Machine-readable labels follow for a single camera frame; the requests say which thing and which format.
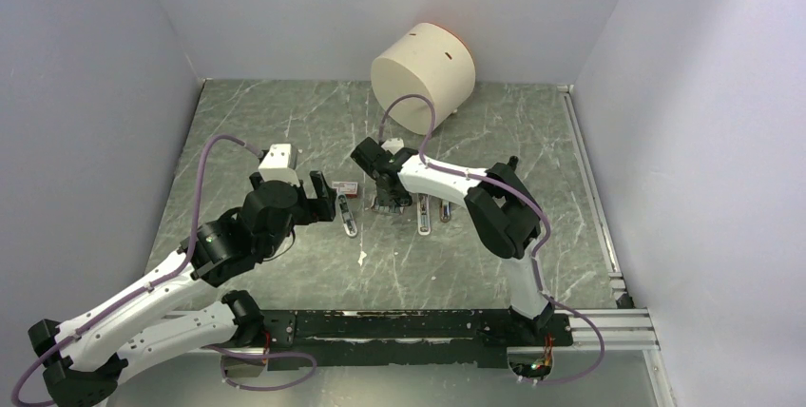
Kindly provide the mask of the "white red staple box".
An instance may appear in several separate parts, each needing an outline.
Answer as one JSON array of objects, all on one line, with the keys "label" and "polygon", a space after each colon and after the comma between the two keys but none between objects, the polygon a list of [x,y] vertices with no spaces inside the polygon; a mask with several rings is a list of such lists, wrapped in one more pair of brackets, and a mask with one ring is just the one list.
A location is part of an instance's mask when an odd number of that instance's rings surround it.
[{"label": "white red staple box", "polygon": [[344,195],[348,199],[358,198],[360,188],[358,182],[352,181],[334,181],[332,187],[337,195]]}]

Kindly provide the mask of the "staple tray with staples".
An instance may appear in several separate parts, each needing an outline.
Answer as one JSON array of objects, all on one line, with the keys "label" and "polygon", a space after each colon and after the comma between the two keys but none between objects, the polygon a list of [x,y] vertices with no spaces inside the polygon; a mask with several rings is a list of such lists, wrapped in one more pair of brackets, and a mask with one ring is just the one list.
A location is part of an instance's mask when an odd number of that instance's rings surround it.
[{"label": "staple tray with staples", "polygon": [[394,200],[382,199],[379,195],[376,195],[370,209],[378,214],[400,215],[404,212],[405,207],[397,204]]}]

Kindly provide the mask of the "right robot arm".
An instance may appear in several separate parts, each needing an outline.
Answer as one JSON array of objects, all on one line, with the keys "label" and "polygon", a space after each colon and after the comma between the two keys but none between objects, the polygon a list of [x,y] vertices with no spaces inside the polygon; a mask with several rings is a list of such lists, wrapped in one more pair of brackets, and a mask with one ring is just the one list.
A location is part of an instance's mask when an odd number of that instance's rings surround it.
[{"label": "right robot arm", "polygon": [[516,174],[517,156],[487,169],[461,167],[409,147],[391,152],[368,137],[355,147],[351,159],[394,204],[409,206],[417,194],[467,209],[480,242],[502,260],[509,309],[516,315],[515,337],[534,344],[547,334],[554,306],[542,294],[539,264],[533,259],[540,246],[543,211]]}]

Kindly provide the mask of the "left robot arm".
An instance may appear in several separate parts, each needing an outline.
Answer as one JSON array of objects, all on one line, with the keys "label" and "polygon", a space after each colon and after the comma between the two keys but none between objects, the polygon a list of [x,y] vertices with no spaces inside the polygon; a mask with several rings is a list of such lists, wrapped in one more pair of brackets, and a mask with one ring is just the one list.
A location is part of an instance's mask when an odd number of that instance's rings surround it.
[{"label": "left robot arm", "polygon": [[243,347],[262,340],[264,316],[245,290],[178,319],[182,303],[273,259],[298,225],[336,217],[336,191],[319,171],[307,197],[302,180],[251,175],[241,206],[196,227],[157,267],[94,309],[71,320],[41,320],[28,330],[43,370],[48,405],[95,406],[130,378],[206,346]]}]

